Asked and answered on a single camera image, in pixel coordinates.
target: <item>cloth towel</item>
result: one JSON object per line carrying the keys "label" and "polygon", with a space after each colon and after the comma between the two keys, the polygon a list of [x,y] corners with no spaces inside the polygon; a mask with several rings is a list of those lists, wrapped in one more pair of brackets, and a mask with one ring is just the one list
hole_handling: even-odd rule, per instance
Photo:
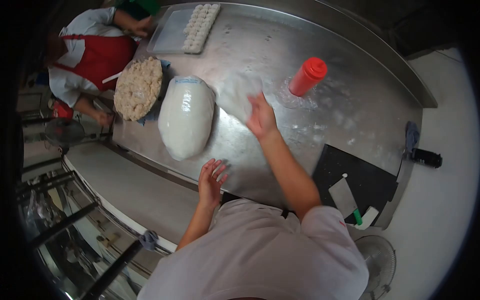
{"label": "cloth towel", "polygon": [[158,241],[158,235],[155,232],[147,230],[138,239],[145,249],[155,251],[156,241]]}
{"label": "cloth towel", "polygon": [[[165,70],[167,70],[170,67],[170,65],[172,64],[168,60],[160,60],[160,62],[162,64],[163,72],[165,72]],[[143,118],[137,120],[137,122],[140,125],[145,126],[145,121],[155,121],[155,118],[158,117],[158,112],[159,111],[160,111],[160,105],[158,105],[158,103],[155,103],[152,106],[152,109]]]}
{"label": "cloth towel", "polygon": [[412,153],[413,147],[417,144],[420,138],[420,132],[415,122],[408,121],[405,133],[405,148],[409,153]]}

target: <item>black cutting board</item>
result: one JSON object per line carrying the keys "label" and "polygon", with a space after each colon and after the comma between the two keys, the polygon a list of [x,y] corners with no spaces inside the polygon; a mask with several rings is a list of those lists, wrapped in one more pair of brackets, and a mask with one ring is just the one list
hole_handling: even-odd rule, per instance
{"label": "black cutting board", "polygon": [[[370,206],[375,207],[379,211],[378,215],[380,215],[387,201],[392,201],[398,185],[396,176],[347,152],[325,144],[312,175],[324,205],[336,207],[328,189],[342,179],[344,173],[348,174],[347,183],[362,216]],[[345,222],[356,224],[353,215],[348,216]]]}

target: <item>green knife handle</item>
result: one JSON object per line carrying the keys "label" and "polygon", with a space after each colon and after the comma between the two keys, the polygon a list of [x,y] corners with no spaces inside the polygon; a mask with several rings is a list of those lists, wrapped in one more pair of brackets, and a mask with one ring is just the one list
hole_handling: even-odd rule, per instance
{"label": "green knife handle", "polygon": [[357,221],[357,225],[361,225],[363,223],[358,208],[353,211],[353,216],[355,217],[355,220]]}

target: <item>hand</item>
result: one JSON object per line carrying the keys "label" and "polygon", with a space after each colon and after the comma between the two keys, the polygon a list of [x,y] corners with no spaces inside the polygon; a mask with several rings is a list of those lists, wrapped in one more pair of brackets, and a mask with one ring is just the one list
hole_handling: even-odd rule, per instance
{"label": "hand", "polygon": [[137,36],[147,37],[151,24],[152,16],[146,17],[138,21],[137,24],[133,26],[132,32]]}
{"label": "hand", "polygon": [[109,115],[103,110],[97,110],[93,117],[97,123],[103,127],[109,127],[113,122],[113,115]]}
{"label": "hand", "polygon": [[255,97],[248,97],[252,104],[252,115],[247,121],[247,127],[262,142],[266,137],[278,132],[273,108],[265,100],[263,92]]}
{"label": "hand", "polygon": [[227,180],[227,174],[225,174],[219,181],[218,176],[225,170],[227,166],[221,166],[217,172],[213,173],[220,164],[221,160],[215,161],[214,158],[207,161],[200,171],[198,178],[198,193],[200,194],[200,201],[198,205],[213,210],[220,204],[220,187]]}

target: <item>metal countertop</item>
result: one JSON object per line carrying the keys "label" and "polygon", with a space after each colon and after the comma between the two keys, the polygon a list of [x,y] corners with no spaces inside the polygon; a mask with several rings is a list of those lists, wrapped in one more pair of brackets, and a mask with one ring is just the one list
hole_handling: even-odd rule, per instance
{"label": "metal countertop", "polygon": [[[146,40],[140,43],[134,59],[150,56],[147,44]],[[323,59],[328,67],[325,79],[307,96],[318,107],[284,107],[279,99],[291,97],[289,78],[312,56]],[[157,57],[172,63],[163,84],[174,75],[196,75],[216,93],[231,72],[259,74],[282,136],[310,174],[327,143],[397,175],[405,146],[405,124],[412,120],[421,126],[421,107],[377,60],[341,36],[285,13],[222,3],[201,54]],[[180,162],[168,154],[157,121],[147,121],[142,127],[117,119],[113,127],[115,143],[194,180],[210,158],[226,160],[230,167],[225,191],[285,206],[255,137],[218,107],[205,150]],[[410,171],[402,180],[409,179]]]}

